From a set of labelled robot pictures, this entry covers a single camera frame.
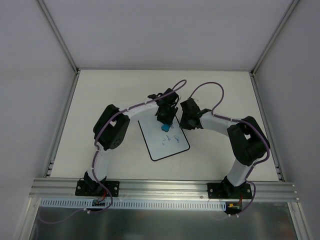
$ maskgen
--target metal corner post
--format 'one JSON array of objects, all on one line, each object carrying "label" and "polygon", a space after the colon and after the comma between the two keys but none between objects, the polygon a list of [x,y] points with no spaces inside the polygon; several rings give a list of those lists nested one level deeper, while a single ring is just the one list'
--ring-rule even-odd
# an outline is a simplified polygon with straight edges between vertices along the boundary
[{"label": "metal corner post", "polygon": [[52,142],[52,146],[50,147],[49,150],[49,155],[48,155],[48,160],[47,160],[47,164],[45,165],[45,169],[43,170],[43,176],[46,177],[47,176],[47,172],[49,169],[50,164],[52,164],[55,160],[57,151],[58,151],[58,147],[59,147],[59,143],[62,137],[62,133],[66,124],[66,120],[67,120],[67,116],[68,116],[68,112],[70,109],[70,105],[72,102],[72,98],[74,96],[75,90],[76,90],[76,86],[77,86],[77,82],[78,82],[78,78],[79,78],[79,74],[80,72],[78,72],[77,74],[74,75],[73,77],[73,81],[67,96],[67,99],[65,101],[64,107],[63,107],[63,111],[61,114],[61,117],[59,119],[59,123],[56,129],[56,132],[54,134],[54,139]]},{"label": "metal corner post", "polygon": [[256,62],[255,66],[253,67],[253,69],[252,69],[252,75],[253,76],[255,76],[255,74],[257,73],[259,67],[261,66],[261,64],[265,60],[266,56],[268,55],[268,53],[272,49],[272,46],[274,45],[274,43],[278,39],[280,33],[284,29],[286,23],[288,22],[288,20],[292,16],[292,13],[295,11],[295,9],[297,8],[297,6],[300,3],[300,1],[301,0],[292,0],[291,1],[290,5],[286,9],[283,17],[281,18],[280,22],[278,23],[278,25],[276,26],[274,32],[272,33],[267,45],[263,49],[258,61]]},{"label": "metal corner post", "polygon": [[18,232],[17,232],[17,239],[19,240],[26,240],[29,239],[32,230],[33,230],[33,225],[35,223],[35,219],[37,216],[38,208],[40,205],[40,198],[39,197],[32,197],[29,199],[29,203],[27,206],[27,210],[24,215],[24,221],[22,226],[19,227]]},{"label": "metal corner post", "polygon": [[288,202],[292,223],[298,240],[312,240],[300,202]]},{"label": "metal corner post", "polygon": [[75,73],[78,72],[79,68],[77,67],[73,57],[71,56],[71,53],[54,21],[54,19],[52,18],[49,10],[48,10],[48,7],[46,5],[46,3],[44,2],[44,0],[35,0],[35,2],[37,3],[39,9],[41,10],[41,12],[43,13],[46,21],[49,23],[49,26],[53,32],[53,34],[55,35],[56,39],[58,40],[59,42],[59,45],[61,46],[61,49],[65,55],[65,57],[67,58],[68,62],[70,63],[73,71]]},{"label": "metal corner post", "polygon": [[268,140],[270,142],[270,150],[271,150],[271,153],[272,153],[272,157],[273,157],[274,163],[276,165],[278,165],[278,168],[279,168],[279,171],[280,171],[280,175],[281,175],[282,179],[285,180],[286,176],[285,176],[285,173],[283,172],[283,166],[282,166],[282,163],[280,161],[277,148],[275,146],[275,141],[273,139],[273,134],[272,134],[271,128],[269,126],[268,118],[266,116],[266,112],[265,112],[265,108],[264,108],[264,105],[263,105],[263,102],[262,102],[262,99],[261,99],[261,95],[259,93],[259,88],[258,88],[258,85],[257,85],[256,78],[251,73],[249,75],[250,75],[250,78],[251,78],[251,83],[252,83],[253,91],[254,91],[254,94],[255,94],[255,98],[256,98],[256,101],[258,103],[259,111],[260,111],[260,114],[261,114],[261,117],[262,117],[262,122],[263,122],[263,125],[264,125],[265,133],[266,133],[266,136],[267,136],[267,138],[268,138]]}]

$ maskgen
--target blue object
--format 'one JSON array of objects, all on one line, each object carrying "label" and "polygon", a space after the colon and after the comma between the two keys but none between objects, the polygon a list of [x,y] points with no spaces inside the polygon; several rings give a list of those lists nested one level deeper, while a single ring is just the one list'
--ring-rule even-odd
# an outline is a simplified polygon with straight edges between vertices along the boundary
[{"label": "blue object", "polygon": [[161,129],[162,129],[162,131],[169,132],[170,125],[168,125],[168,124],[163,124],[163,126],[161,127]]}]

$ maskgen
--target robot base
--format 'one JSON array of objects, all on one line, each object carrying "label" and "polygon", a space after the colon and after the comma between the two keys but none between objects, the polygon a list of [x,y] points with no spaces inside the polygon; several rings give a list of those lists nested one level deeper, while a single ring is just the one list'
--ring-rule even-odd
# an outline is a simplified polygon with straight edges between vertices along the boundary
[{"label": "robot base", "polygon": [[[111,193],[112,197],[118,197],[120,182],[119,181],[107,181],[106,178],[100,181]],[[90,196],[101,197],[104,195],[104,189],[95,181],[93,181],[86,172],[84,177],[80,179],[75,188],[76,196]]]},{"label": "robot base", "polygon": [[220,183],[207,183],[209,199],[252,199],[252,191],[249,183],[243,183],[240,186],[233,186],[227,179]]}]

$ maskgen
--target wire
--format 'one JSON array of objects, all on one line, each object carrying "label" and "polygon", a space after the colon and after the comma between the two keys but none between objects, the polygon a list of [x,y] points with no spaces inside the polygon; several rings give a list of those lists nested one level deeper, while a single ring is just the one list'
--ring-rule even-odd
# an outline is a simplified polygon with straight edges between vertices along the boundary
[{"label": "wire", "polygon": [[250,205],[253,203],[253,201],[254,201],[254,199],[256,197],[257,187],[256,187],[255,183],[253,181],[246,181],[246,182],[253,186],[253,195],[252,195],[251,201],[248,203],[247,206],[245,206],[244,209],[241,210],[241,212],[238,213],[238,215],[242,214],[244,211],[246,211],[250,207]]},{"label": "wire", "polygon": [[242,204],[242,200],[243,200],[243,196],[242,196],[242,193],[240,193],[240,200],[236,203],[236,204]]},{"label": "wire", "polygon": [[222,90],[222,95],[221,95],[220,101],[219,101],[219,102],[212,108],[212,110],[211,110],[211,113],[213,114],[214,110],[222,103],[222,101],[223,101],[223,99],[224,99],[224,97],[225,97],[224,87],[223,87],[220,83],[215,82],[215,81],[208,81],[208,82],[202,83],[202,84],[200,84],[199,86],[197,86],[197,87],[195,88],[195,90],[193,90],[193,92],[191,93],[190,97],[188,97],[188,99],[190,99],[190,98],[194,95],[194,93],[195,93],[200,87],[202,87],[203,85],[207,85],[207,84],[215,84],[215,85],[218,85],[218,86],[221,88],[221,90]]},{"label": "wire", "polygon": [[[163,94],[163,95],[161,95],[161,96],[159,96],[159,97],[157,97],[157,98],[155,98],[155,99],[151,99],[151,100],[149,100],[149,101],[147,101],[147,102],[141,102],[141,103],[135,104],[135,105],[133,105],[133,106],[130,106],[130,107],[124,109],[124,110],[121,110],[121,111],[117,112],[117,113],[114,114],[114,115],[105,123],[105,125],[101,128],[100,132],[98,133],[98,135],[96,136],[95,141],[94,141],[94,146],[97,148],[97,150],[96,150],[95,153],[94,153],[94,156],[93,156],[93,159],[92,159],[91,168],[92,168],[92,175],[93,175],[94,180],[95,180],[95,181],[106,191],[106,193],[108,193],[108,195],[110,196],[110,204],[107,205],[106,207],[104,207],[103,209],[99,210],[99,211],[87,211],[88,214],[98,214],[98,213],[102,213],[102,212],[106,211],[107,209],[109,209],[109,208],[113,205],[113,203],[114,203],[114,199],[113,199],[113,197],[112,197],[111,192],[109,191],[109,189],[108,189],[105,185],[103,185],[103,184],[98,180],[98,178],[97,178],[97,176],[96,176],[96,173],[95,173],[95,163],[96,163],[96,159],[97,159],[98,153],[99,153],[99,151],[100,151],[100,147],[99,147],[99,145],[98,145],[97,143],[98,143],[98,140],[99,140],[101,134],[102,134],[103,131],[106,129],[106,127],[107,127],[118,115],[120,115],[120,114],[122,114],[122,113],[124,113],[124,112],[127,112],[127,111],[129,111],[129,110],[131,110],[131,109],[134,109],[134,108],[143,106],[143,105],[145,105],[145,104],[150,104],[150,103],[153,103],[153,102],[158,101],[158,100],[160,100],[160,99],[163,99],[163,98],[169,96],[170,94],[173,94],[173,93],[175,93],[176,91],[180,90],[180,89],[183,88],[186,84],[187,84],[187,80],[183,79],[183,80],[177,82],[177,83],[174,85],[174,87],[172,88],[172,91],[171,91],[171,92],[168,92],[168,93],[166,93],[166,94]],[[41,216],[40,216],[40,212],[41,212],[41,208],[40,208],[40,210],[38,211],[38,216],[37,216],[37,217],[38,217],[38,219],[39,219],[42,223],[44,223],[44,224],[49,224],[49,225],[53,225],[53,224],[63,223],[63,222],[65,222],[65,221],[67,221],[69,218],[71,218],[73,215],[75,215],[76,213],[81,212],[81,211],[86,211],[86,210],[87,210],[86,208],[84,208],[84,209],[82,209],[82,208],[77,209],[76,211],[74,211],[73,213],[71,213],[68,217],[66,217],[66,218],[63,219],[63,220],[59,220],[59,221],[46,221],[46,220],[43,220],[43,219],[41,218]]]},{"label": "wire", "polygon": [[106,196],[107,196],[107,191],[104,190],[104,191],[103,191],[103,195],[102,195],[101,197],[99,197],[96,201],[97,201],[98,203],[101,203],[103,200],[105,200]]},{"label": "wire", "polygon": [[250,124],[249,122],[244,121],[244,120],[242,120],[242,119],[232,119],[231,117],[221,116],[221,115],[218,115],[218,114],[215,114],[215,113],[214,113],[214,110],[221,104],[221,102],[223,101],[223,99],[224,99],[224,97],[225,97],[225,90],[224,90],[223,86],[222,86],[220,83],[214,82],[214,81],[209,81],[209,82],[205,82],[205,83],[200,84],[198,87],[195,88],[195,90],[193,90],[193,92],[191,93],[189,99],[190,99],[190,98],[193,96],[193,94],[198,90],[198,88],[200,88],[201,86],[206,85],[206,84],[215,84],[215,85],[218,85],[218,86],[221,88],[221,90],[222,90],[222,96],[221,96],[220,101],[219,101],[219,102],[212,108],[212,110],[211,110],[212,116],[213,116],[213,117],[216,117],[216,118],[219,118],[219,119],[223,119],[223,120],[227,120],[227,121],[231,121],[231,122],[236,122],[236,123],[242,123],[242,124],[247,125],[247,126],[250,127],[250,128],[254,131],[254,133],[261,139],[261,141],[263,142],[263,145],[264,145],[264,147],[265,147],[265,149],[266,149],[266,157],[265,157],[264,159],[262,159],[262,160],[259,160],[259,161],[254,162],[254,163],[252,164],[250,170],[248,171],[248,173],[246,174],[246,176],[245,176],[245,178],[244,178],[247,183],[253,185],[253,195],[252,195],[252,199],[251,199],[251,201],[249,202],[249,204],[248,204],[241,212],[238,213],[238,215],[239,215],[240,213],[243,213],[246,209],[248,209],[248,207],[253,203],[253,201],[254,201],[254,199],[255,199],[255,197],[256,197],[256,190],[257,190],[256,185],[255,185],[255,183],[254,183],[253,181],[248,181],[247,178],[249,177],[249,175],[251,174],[251,172],[253,171],[253,169],[255,168],[255,166],[257,166],[258,164],[262,164],[262,163],[264,163],[265,161],[267,161],[267,160],[269,159],[269,157],[270,157],[270,149],[269,149],[269,146],[268,146],[267,141],[265,140],[265,138],[264,138],[264,137],[260,134],[260,132],[259,132],[252,124]]},{"label": "wire", "polygon": [[40,222],[44,223],[44,224],[49,224],[49,225],[53,225],[53,224],[61,224],[64,223],[65,221],[67,221],[69,218],[71,218],[73,215],[75,215],[78,212],[84,211],[83,208],[77,209],[75,210],[73,213],[71,213],[69,216],[67,216],[65,219],[59,220],[59,221],[46,221],[43,220],[41,217],[41,209],[42,207],[40,207],[39,211],[38,211],[38,215],[37,215],[37,219],[40,220]]}]

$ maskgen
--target white wall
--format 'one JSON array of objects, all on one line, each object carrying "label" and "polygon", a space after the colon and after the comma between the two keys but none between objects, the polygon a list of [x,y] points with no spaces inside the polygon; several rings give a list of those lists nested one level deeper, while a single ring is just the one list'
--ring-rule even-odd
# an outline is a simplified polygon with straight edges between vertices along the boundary
[{"label": "white wall", "polygon": [[251,70],[291,0],[45,0],[80,68]]},{"label": "white wall", "polygon": [[314,239],[320,239],[320,1],[302,0],[257,81],[284,165],[296,183]]},{"label": "white wall", "polygon": [[0,238],[14,238],[73,71],[34,0],[0,3]]}]

